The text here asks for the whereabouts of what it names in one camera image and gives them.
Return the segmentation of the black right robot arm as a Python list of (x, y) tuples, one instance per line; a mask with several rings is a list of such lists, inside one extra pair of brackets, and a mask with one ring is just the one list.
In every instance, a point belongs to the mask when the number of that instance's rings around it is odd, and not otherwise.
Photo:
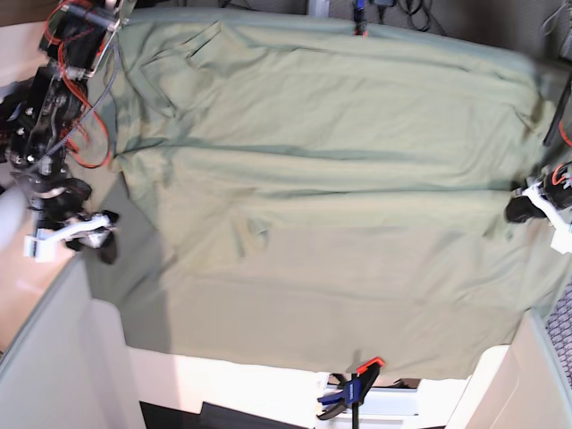
[(107, 52), (119, 54), (115, 36), (128, 22), (132, 1), (61, 1), (44, 22), (39, 49), (47, 64), (1, 103), (1, 160), (32, 216), (33, 229), (23, 252), (38, 262), (54, 258), (60, 243), (73, 251), (91, 248), (101, 262), (117, 258), (114, 232), (120, 218), (111, 211), (88, 212), (92, 188), (72, 176), (66, 163), (80, 160), (72, 142), (89, 140), (88, 120), (99, 122), (98, 97), (88, 101), (88, 81)]

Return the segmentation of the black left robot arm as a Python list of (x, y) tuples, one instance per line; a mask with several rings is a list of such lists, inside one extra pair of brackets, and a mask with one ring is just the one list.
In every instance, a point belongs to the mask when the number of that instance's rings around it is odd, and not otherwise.
[(533, 203), (538, 196), (550, 210), (561, 215), (571, 208), (571, 137), (566, 134), (564, 114), (571, 105), (571, 75), (568, 75), (549, 129), (543, 138), (546, 153), (542, 161), (520, 182), (513, 185), (504, 217), (508, 223), (525, 223), (530, 219), (547, 219), (544, 211)]

